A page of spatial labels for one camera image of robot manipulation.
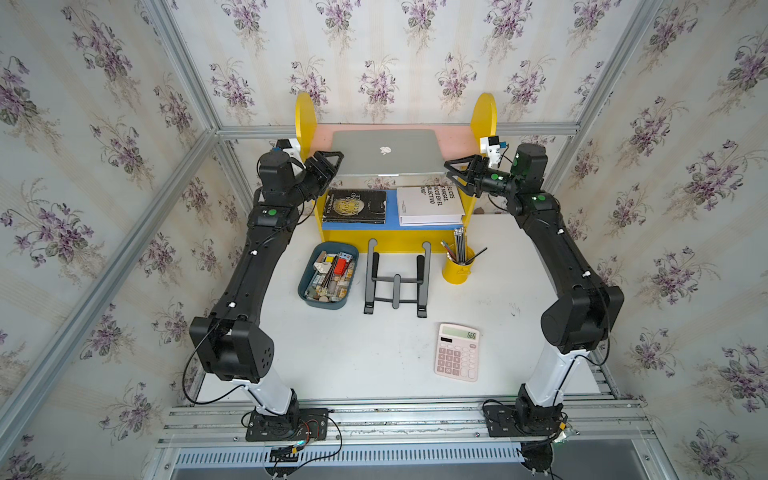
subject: table surface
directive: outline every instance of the table surface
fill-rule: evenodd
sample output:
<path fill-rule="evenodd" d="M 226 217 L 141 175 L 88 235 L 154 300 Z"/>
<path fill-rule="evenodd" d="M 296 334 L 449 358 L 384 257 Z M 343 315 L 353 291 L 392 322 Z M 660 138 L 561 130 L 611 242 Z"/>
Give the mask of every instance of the table surface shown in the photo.
<path fill-rule="evenodd" d="M 395 310 L 376 302 L 364 315 L 365 265 L 360 254 L 349 299 L 339 310 L 308 306 L 296 288 L 319 242 L 314 222 L 300 225 L 277 264 L 261 311 L 261 329 L 275 342 L 276 369 L 300 399 L 412 399 L 516 395 L 547 345 L 539 320 L 557 296 L 538 253 L 510 215 L 475 215 L 469 246 L 488 247 L 462 285 L 442 278 L 445 254 L 433 254 L 428 317 L 414 304 Z M 379 275 L 415 277 L 415 254 L 383 254 Z M 392 284 L 379 283 L 377 296 L 391 296 Z M 401 298 L 415 298 L 415 285 L 403 284 Z M 477 382 L 434 373 L 440 323 L 480 331 Z M 571 373 L 566 393 L 598 393 L 585 362 Z M 214 399 L 232 387 L 206 374 L 198 400 Z M 224 400 L 243 401 L 241 392 Z"/>

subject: yellow shelf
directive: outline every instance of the yellow shelf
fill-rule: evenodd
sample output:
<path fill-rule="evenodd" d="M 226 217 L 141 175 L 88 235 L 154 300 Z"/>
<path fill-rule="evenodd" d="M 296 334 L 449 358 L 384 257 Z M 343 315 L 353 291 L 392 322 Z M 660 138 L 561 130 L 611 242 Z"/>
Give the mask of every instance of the yellow shelf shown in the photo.
<path fill-rule="evenodd" d="M 301 144 L 302 159 L 309 154 L 316 127 L 317 119 L 310 96 L 306 93 L 299 94 L 296 99 L 296 136 Z M 470 128 L 478 142 L 478 149 L 482 137 L 496 135 L 496 100 L 493 95 L 489 93 L 480 95 L 475 103 Z M 376 251 L 379 253 L 422 253 L 424 251 L 422 243 L 425 241 L 432 244 L 433 252 L 439 252 L 445 250 L 440 245 L 442 240 L 448 244 L 453 243 L 453 230 L 324 230 L 323 208 L 327 194 L 326 192 L 317 200 L 315 208 L 315 220 L 323 242 L 348 243 L 357 250 L 365 252 L 368 250 L 368 240 L 375 238 L 378 242 Z M 463 224 L 468 228 L 477 198 L 465 195 L 461 191 L 458 194 L 464 207 Z"/>

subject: laptop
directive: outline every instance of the laptop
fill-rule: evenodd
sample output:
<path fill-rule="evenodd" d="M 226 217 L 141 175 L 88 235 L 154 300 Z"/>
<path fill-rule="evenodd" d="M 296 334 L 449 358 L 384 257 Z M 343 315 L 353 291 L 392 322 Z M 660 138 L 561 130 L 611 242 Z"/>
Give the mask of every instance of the laptop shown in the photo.
<path fill-rule="evenodd" d="M 333 133 L 332 151 L 344 154 L 338 175 L 443 174 L 434 130 L 357 130 Z"/>

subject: yellow pencil cup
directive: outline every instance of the yellow pencil cup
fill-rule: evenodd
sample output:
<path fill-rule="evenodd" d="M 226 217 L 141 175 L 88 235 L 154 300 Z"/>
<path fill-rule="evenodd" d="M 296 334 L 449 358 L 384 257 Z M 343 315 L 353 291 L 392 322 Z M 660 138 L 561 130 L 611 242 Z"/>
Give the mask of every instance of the yellow pencil cup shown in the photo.
<path fill-rule="evenodd" d="M 451 245 L 451 250 L 454 252 L 456 251 L 454 245 Z M 475 255 L 475 251 L 467 247 L 467 258 L 472 258 L 473 255 Z M 442 268 L 442 277 L 448 283 L 460 285 L 467 281 L 467 277 L 471 273 L 469 269 L 472 267 L 474 262 L 475 261 L 473 260 L 469 265 L 459 265 L 458 263 L 451 260 L 451 257 L 446 254 L 445 266 Z"/>

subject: calculator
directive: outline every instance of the calculator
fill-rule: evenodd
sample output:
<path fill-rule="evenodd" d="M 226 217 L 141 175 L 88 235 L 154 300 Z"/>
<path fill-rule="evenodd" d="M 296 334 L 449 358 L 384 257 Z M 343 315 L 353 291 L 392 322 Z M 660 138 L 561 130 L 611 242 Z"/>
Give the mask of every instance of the calculator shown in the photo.
<path fill-rule="evenodd" d="M 468 326 L 441 323 L 437 335 L 435 373 L 475 382 L 480 360 L 480 332 Z"/>

